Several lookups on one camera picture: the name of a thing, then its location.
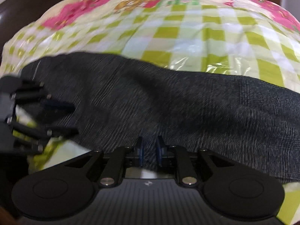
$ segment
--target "white logo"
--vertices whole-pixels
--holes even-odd
[[[151,181],[147,181],[144,183],[145,185],[147,185],[148,187],[151,186],[153,183]]]

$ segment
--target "folded garment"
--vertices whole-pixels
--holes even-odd
[[[300,180],[300,95],[289,89],[84,52],[39,59],[22,77],[76,105],[53,123],[77,126],[73,140],[84,147],[110,152],[143,136],[145,167],[155,169],[155,139],[163,135],[169,145],[211,149],[283,182]],[[37,106],[25,110],[49,120]]]

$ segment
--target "bed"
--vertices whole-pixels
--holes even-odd
[[[63,0],[3,47],[0,75],[44,56],[112,53],[170,70],[257,78],[300,93],[300,23],[265,0]],[[34,126],[18,109],[18,119]],[[39,171],[89,151],[51,140],[29,160]],[[130,170],[143,178],[154,172]],[[278,217],[300,220],[300,184],[285,184]]]

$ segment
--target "green and white checkered pattern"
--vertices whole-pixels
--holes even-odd
[[[135,8],[58,31],[34,23],[3,52],[2,73],[46,55],[115,53],[157,66],[258,78],[300,92],[300,36],[261,13],[192,3]]]

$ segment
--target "dark brown furniture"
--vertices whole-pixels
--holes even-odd
[[[6,0],[0,4],[0,53],[16,32],[62,0]]]

